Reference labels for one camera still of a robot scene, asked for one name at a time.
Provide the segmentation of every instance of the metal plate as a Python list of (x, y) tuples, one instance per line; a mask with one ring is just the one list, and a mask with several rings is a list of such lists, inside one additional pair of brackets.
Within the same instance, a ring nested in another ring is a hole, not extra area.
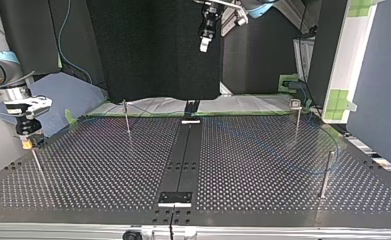
[(179, 119), (89, 119), (0, 181), (0, 221), (152, 224)]
[(391, 228), (391, 175), (307, 118), (298, 132), (295, 116), (204, 118), (199, 165), (190, 225)]

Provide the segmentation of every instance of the metal rod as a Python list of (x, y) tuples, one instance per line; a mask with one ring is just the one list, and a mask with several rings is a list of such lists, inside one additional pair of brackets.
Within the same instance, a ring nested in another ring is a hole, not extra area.
[(297, 131), (298, 131), (298, 128), (300, 127), (301, 110), (302, 110), (302, 108), (300, 108), (300, 109), (298, 110)]
[(127, 109), (127, 102), (126, 100), (123, 101), (123, 107), (124, 107), (124, 116), (126, 118), (126, 126), (127, 126), (127, 132), (130, 133), (130, 124), (129, 124), (129, 116), (128, 116), (128, 109)]
[(39, 171), (43, 171), (42, 166), (40, 165), (39, 162), (39, 158), (37, 157), (36, 151), (34, 149), (32, 149), (32, 154), (33, 154), (33, 158), (36, 161), (37, 168), (39, 169)]
[(329, 181), (329, 175), (330, 175), (330, 163), (332, 162), (333, 156), (335, 155), (335, 152), (330, 151), (328, 155), (328, 161), (326, 163), (326, 170), (325, 175), (323, 177), (323, 184), (322, 189), (320, 190), (320, 198), (324, 198), (326, 194), (326, 188)]

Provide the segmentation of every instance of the black cable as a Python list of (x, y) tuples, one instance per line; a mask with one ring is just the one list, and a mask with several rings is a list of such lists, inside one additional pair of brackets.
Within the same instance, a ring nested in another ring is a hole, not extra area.
[(304, 72), (304, 63), (303, 63), (303, 57), (302, 57), (302, 51), (301, 51), (301, 38), (302, 38), (302, 26), (304, 24), (306, 12), (307, 12), (307, 5), (305, 5), (304, 11), (302, 13), (301, 24), (300, 24), (300, 36), (298, 38), (298, 49), (300, 52), (301, 71), (302, 71), (302, 76), (304, 78), (304, 79), (300, 79), (300, 81), (303, 82), (305, 84), (305, 86), (307, 87), (308, 95), (310, 95), (310, 99), (312, 101), (313, 106), (317, 109), (317, 112), (319, 113), (320, 117), (323, 118), (323, 115), (319, 111), (319, 107), (318, 107), (316, 101), (314, 101), (313, 95), (311, 94), (310, 86), (307, 83), (307, 79), (305, 77), (305, 72)]

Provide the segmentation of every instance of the black curtain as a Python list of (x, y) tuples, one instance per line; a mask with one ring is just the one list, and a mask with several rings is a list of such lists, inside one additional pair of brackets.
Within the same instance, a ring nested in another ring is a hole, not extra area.
[(87, 5), (113, 102), (219, 95), (222, 44), (218, 37), (208, 53), (199, 51), (201, 5), (191, 0), (88, 0)]

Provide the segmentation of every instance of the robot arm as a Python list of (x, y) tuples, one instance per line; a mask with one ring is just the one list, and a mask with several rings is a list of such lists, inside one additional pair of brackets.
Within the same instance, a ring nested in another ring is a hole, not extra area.
[(7, 112), (17, 120), (16, 132), (24, 149), (39, 148), (44, 142), (42, 125), (36, 117), (49, 111), (52, 100), (33, 97), (20, 63), (13, 52), (0, 52), (0, 94)]
[(241, 5), (233, 4), (231, 0), (194, 0), (202, 6), (202, 23), (199, 28), (201, 52), (207, 52), (209, 43), (216, 37), (217, 24), (222, 18), (225, 7), (236, 10), (235, 24), (242, 26), (248, 23), (247, 13), (253, 18), (259, 18), (279, 0), (240, 0)]

